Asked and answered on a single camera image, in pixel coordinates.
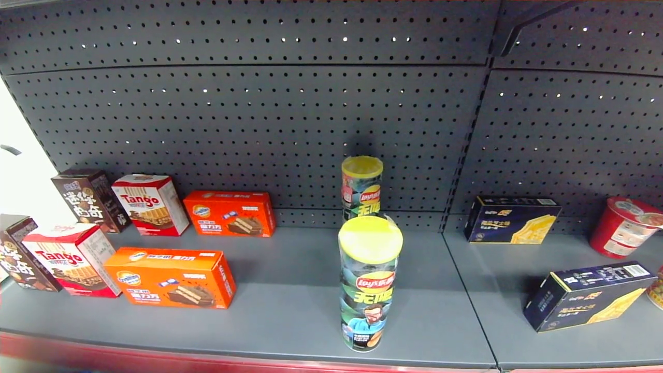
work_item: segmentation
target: cup noodle lid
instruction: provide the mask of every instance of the cup noodle lid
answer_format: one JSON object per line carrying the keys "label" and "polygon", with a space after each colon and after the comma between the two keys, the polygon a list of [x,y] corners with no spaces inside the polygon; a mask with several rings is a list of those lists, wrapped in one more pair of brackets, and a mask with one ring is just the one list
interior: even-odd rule
{"label": "cup noodle lid", "polygon": [[25,236],[27,242],[58,242],[63,244],[78,244],[94,233],[97,224],[77,223],[68,226],[38,227]]}
{"label": "cup noodle lid", "polygon": [[608,207],[624,219],[649,228],[663,228],[663,212],[639,200],[614,196],[608,198]]}

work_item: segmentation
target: chocolate wafer image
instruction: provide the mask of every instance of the chocolate wafer image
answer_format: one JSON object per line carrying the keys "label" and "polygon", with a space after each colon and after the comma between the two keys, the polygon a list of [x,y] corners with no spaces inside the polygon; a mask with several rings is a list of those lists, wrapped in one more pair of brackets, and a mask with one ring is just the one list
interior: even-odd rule
{"label": "chocolate wafer image", "polygon": [[68,269],[66,271],[56,268],[53,270],[53,275],[69,282],[77,283],[89,290],[101,290],[106,287],[106,284],[91,265]]}
{"label": "chocolate wafer image", "polygon": [[159,229],[170,228],[173,225],[167,207],[161,207],[141,213],[131,211],[130,215],[132,219],[141,220],[143,222],[152,224]]}
{"label": "chocolate wafer image", "polygon": [[177,289],[168,292],[168,298],[177,303],[199,307],[214,305],[214,297],[209,290],[202,286],[179,285]]}
{"label": "chocolate wafer image", "polygon": [[235,221],[228,224],[228,230],[238,234],[259,236],[263,233],[263,225],[260,223],[260,220],[253,217],[236,218]]}

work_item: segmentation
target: ovaltine logo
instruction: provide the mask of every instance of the ovaltine logo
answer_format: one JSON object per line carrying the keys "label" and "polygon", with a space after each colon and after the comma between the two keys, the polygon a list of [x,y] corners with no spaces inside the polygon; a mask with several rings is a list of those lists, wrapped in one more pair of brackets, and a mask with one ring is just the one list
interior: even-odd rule
{"label": "ovaltine logo", "polygon": [[371,204],[380,201],[380,186],[371,185],[361,193],[359,202],[363,204]]}
{"label": "ovaltine logo", "polygon": [[144,206],[151,208],[161,203],[159,199],[150,196],[130,196],[128,194],[121,194],[120,197],[124,198],[124,200],[132,206],[137,205],[138,207]]}
{"label": "ovaltine logo", "polygon": [[382,293],[394,283],[396,273],[391,271],[379,271],[366,273],[357,279],[357,288],[366,293]]}
{"label": "ovaltine logo", "polygon": [[141,276],[129,271],[117,272],[117,280],[129,286],[138,286],[141,284]]}
{"label": "ovaltine logo", "polygon": [[196,216],[200,216],[201,218],[207,218],[210,215],[210,208],[207,206],[203,206],[201,204],[197,204],[193,208],[193,213]]}
{"label": "ovaltine logo", "polygon": [[129,255],[129,260],[130,261],[139,261],[143,259],[147,255],[146,252],[135,252],[131,255]]}

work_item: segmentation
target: barcode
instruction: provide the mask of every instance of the barcode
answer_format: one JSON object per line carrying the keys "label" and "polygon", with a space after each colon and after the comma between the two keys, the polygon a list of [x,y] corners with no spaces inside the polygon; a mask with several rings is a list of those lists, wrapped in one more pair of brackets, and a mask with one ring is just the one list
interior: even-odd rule
{"label": "barcode", "polygon": [[640,277],[640,276],[646,276],[649,274],[646,269],[640,267],[637,264],[634,265],[627,265],[624,267],[624,270],[626,272],[629,272],[633,277]]}
{"label": "barcode", "polygon": [[555,201],[553,201],[551,199],[548,199],[548,198],[540,198],[540,199],[537,199],[537,201],[540,204],[556,204]]}

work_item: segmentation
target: cardboard box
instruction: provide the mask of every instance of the cardboard box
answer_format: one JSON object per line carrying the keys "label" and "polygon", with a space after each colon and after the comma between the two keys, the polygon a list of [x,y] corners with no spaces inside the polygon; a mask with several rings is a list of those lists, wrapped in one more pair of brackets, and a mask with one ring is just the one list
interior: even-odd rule
{"label": "cardboard box", "polygon": [[524,314],[537,332],[616,319],[654,280],[637,261],[550,272]]}
{"label": "cardboard box", "polygon": [[276,228],[266,192],[195,190],[184,205],[198,234],[271,237]]}
{"label": "cardboard box", "polygon": [[137,305],[224,309],[237,289],[214,250],[120,248],[104,266]]}
{"label": "cardboard box", "polygon": [[561,211],[550,198],[477,196],[465,237],[484,244],[540,244]]}
{"label": "cardboard box", "polygon": [[189,226],[170,176],[127,175],[113,183],[113,192],[144,236],[179,236]]}
{"label": "cardboard box", "polygon": [[23,244],[69,294],[120,295],[119,287],[103,268],[115,249],[98,225],[40,227],[25,236]]}
{"label": "cardboard box", "polygon": [[130,224],[102,170],[70,169],[51,181],[78,222],[99,224],[105,233],[120,233]]}
{"label": "cardboard box", "polygon": [[37,224],[27,216],[0,214],[0,265],[23,289],[60,291],[58,280],[21,242],[36,228]]}

